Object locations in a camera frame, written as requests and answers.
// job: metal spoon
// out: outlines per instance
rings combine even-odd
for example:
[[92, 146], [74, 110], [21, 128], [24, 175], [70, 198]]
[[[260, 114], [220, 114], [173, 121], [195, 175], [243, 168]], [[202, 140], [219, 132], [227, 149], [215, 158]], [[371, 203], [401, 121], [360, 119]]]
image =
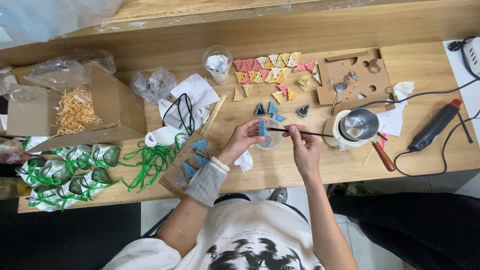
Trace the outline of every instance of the metal spoon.
[[333, 109], [335, 108], [335, 105], [338, 103], [338, 93], [342, 92], [342, 91], [345, 91], [345, 89], [348, 87], [348, 84], [347, 83], [344, 83], [344, 82], [341, 82], [341, 83], [338, 83], [335, 85], [335, 92], [336, 92], [336, 95], [335, 95], [335, 100], [332, 104], [332, 111], [330, 112], [330, 116], [333, 115]]

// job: clear plastic container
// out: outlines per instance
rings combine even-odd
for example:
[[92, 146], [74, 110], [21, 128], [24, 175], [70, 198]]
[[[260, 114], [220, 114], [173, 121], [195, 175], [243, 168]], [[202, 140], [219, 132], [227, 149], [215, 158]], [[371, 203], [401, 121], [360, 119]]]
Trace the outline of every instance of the clear plastic container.
[[[221, 58], [223, 58], [222, 56], [224, 56], [227, 59], [227, 62], [218, 68], [212, 68], [212, 66], [208, 64], [215, 62], [215, 58], [218, 58], [217, 56]], [[221, 45], [211, 46], [205, 51], [203, 61], [205, 69], [210, 72], [213, 79], [218, 85], [224, 86], [228, 83], [228, 71], [230, 70], [230, 67], [233, 63], [232, 53], [228, 48]]]
[[[266, 118], [267, 120], [265, 121], [265, 126], [267, 128], [269, 127], [274, 127], [274, 128], [285, 128], [279, 121], [272, 119], [272, 118]], [[272, 150], [277, 148], [283, 141], [282, 137], [283, 132], [281, 131], [268, 131], [267, 132], [267, 139], [259, 144], [257, 146], [261, 149], [265, 150]]]

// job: hand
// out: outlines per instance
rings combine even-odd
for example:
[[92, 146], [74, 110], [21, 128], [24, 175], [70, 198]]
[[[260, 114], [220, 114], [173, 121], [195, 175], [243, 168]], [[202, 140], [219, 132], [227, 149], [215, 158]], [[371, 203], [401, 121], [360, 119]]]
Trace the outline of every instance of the hand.
[[250, 146], [265, 141], [265, 137], [258, 135], [258, 121], [260, 120], [263, 119], [250, 119], [236, 126], [232, 136], [216, 158], [223, 164], [229, 165], [245, 153]]
[[299, 130], [312, 132], [303, 125], [286, 125], [285, 129], [288, 129], [288, 132], [283, 133], [282, 136], [292, 138], [293, 158], [302, 178], [305, 180], [320, 175], [318, 165], [322, 150], [322, 137], [300, 134]]

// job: wooden skewer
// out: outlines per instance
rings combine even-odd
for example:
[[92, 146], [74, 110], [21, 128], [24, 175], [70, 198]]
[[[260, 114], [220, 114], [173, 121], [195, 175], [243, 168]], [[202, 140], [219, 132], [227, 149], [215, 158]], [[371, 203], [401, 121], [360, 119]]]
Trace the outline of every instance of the wooden skewer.
[[[384, 130], [384, 127], [385, 127], [385, 125], [384, 125], [384, 126], [382, 127], [382, 129], [380, 130], [380, 133], [382, 133], [382, 131]], [[372, 146], [372, 148], [370, 149], [370, 152], [368, 153], [367, 158], [365, 159], [365, 162], [363, 163], [364, 166], [365, 166], [365, 164], [367, 164], [368, 158], [369, 158], [370, 155], [372, 154], [373, 149], [374, 149], [374, 148], [373, 148], [373, 146]]]
[[208, 118], [207, 123], [205, 124], [202, 132], [200, 135], [203, 137], [207, 137], [208, 133], [210, 132], [210, 128], [212, 127], [213, 121], [215, 120], [218, 111], [222, 107], [223, 102], [227, 99], [227, 95], [220, 95], [220, 100], [216, 103], [215, 108], [210, 112], [210, 117]]

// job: arm sleeve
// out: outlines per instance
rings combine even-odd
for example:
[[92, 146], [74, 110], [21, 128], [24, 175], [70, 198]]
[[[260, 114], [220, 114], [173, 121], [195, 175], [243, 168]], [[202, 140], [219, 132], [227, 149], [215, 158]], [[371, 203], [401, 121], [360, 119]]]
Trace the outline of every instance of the arm sleeve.
[[181, 261], [180, 254], [156, 238], [139, 239], [126, 245], [104, 270], [172, 270]]
[[218, 197], [218, 192], [227, 178], [230, 168], [219, 161], [216, 157], [212, 159], [192, 177], [185, 194], [197, 201], [213, 207]]

